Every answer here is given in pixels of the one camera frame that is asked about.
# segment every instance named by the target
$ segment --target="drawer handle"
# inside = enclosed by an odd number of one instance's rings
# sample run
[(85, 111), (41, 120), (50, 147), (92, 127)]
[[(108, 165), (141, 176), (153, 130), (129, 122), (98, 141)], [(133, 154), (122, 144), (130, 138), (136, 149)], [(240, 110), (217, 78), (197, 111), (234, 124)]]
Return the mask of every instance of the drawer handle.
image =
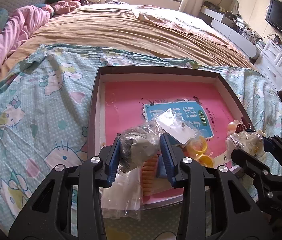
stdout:
[(277, 56), (272, 50), (269, 49), (269, 51), (270, 51), (275, 57)]
[(274, 73), (270, 70), (270, 67), (268, 67), (268, 70), (272, 73), (272, 75), (273, 75), (274, 77), (277, 77), (276, 74), (274, 74)]

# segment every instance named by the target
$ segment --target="plastic bag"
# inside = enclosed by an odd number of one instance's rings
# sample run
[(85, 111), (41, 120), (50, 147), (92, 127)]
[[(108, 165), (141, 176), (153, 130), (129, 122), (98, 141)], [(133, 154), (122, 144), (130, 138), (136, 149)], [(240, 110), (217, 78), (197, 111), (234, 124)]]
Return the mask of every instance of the plastic bag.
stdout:
[(142, 167), (145, 161), (159, 153), (161, 134), (161, 128), (156, 121), (124, 130), (120, 135), (120, 170), (128, 172)]
[(208, 143), (192, 124), (173, 113), (171, 108), (158, 115), (155, 120), (162, 129), (181, 143), (182, 148), (186, 149), (191, 158), (203, 166), (213, 168), (214, 161)]
[(235, 149), (242, 149), (252, 156), (261, 155), (264, 153), (263, 137), (260, 133), (257, 132), (242, 131), (239, 133), (234, 133), (228, 136), (225, 143), (225, 157), (227, 161), (231, 160), (231, 153)]
[(110, 188), (101, 194), (101, 208), (104, 218), (131, 217), (141, 220), (142, 189), (139, 168), (127, 173), (118, 170)]

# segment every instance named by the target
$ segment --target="brown bed sheet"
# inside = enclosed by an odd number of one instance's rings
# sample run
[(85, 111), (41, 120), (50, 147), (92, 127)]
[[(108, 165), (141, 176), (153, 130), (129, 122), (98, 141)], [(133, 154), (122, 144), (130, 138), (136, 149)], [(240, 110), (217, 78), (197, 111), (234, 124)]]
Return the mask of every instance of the brown bed sheet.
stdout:
[(42, 43), (111, 47), (161, 58), (188, 57), (206, 66), (253, 69), (239, 51), (196, 35), (142, 22), (127, 7), (83, 6), (70, 14), (54, 17), (40, 27), (2, 65), (0, 81), (17, 62), (35, 52)]

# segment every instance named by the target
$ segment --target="silver screw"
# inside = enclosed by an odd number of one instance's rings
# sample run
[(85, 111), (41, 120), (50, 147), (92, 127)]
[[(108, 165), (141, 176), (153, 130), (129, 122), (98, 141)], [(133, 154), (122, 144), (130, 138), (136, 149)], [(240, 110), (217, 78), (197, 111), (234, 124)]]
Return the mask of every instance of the silver screw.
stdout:
[(223, 165), (221, 165), (221, 166), (219, 167), (219, 170), (220, 170), (221, 172), (227, 172), (227, 171), (228, 171), (228, 168), (225, 167), (225, 166), (223, 166)]
[(192, 159), (189, 158), (189, 157), (184, 157), (184, 158), (182, 159), (182, 161), (183, 161), (184, 163), (186, 163), (186, 164), (189, 164), (189, 163), (192, 162)]
[(95, 156), (95, 157), (91, 158), (91, 162), (92, 162), (92, 163), (98, 163), (98, 162), (100, 162), (100, 161), (101, 161), (101, 159), (100, 159), (100, 157), (98, 157), (98, 156)]
[(59, 165), (56, 166), (54, 169), (55, 169), (56, 171), (63, 171), (64, 167), (63, 167), (63, 165), (59, 164)]

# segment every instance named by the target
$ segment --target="bed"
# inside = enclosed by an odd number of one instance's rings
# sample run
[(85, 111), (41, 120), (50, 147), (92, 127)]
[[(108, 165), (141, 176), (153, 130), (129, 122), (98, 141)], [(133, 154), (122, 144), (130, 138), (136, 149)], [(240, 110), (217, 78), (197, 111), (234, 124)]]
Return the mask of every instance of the bed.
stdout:
[[(0, 66), (0, 226), (5, 233), (49, 173), (48, 156), (65, 148), (73, 156), (63, 156), (68, 165), (86, 160), (87, 109), (96, 70), (104, 65), (219, 72), (254, 127), (282, 137), (282, 103), (276, 93), (230, 41), (202, 20), (153, 7), (82, 6), (50, 19)], [(54, 76), (60, 77), (59, 83), (51, 85)], [(273, 174), (282, 174), (273, 157), (266, 154), (262, 161)], [(251, 182), (243, 179), (243, 183), (256, 197)], [(176, 232), (179, 214), (179, 206), (144, 214), (143, 229), (151, 228), (146, 238)], [(153, 229), (151, 221), (162, 228)], [(120, 234), (142, 239), (135, 222), (124, 223), (105, 221), (108, 232), (126, 227)]]

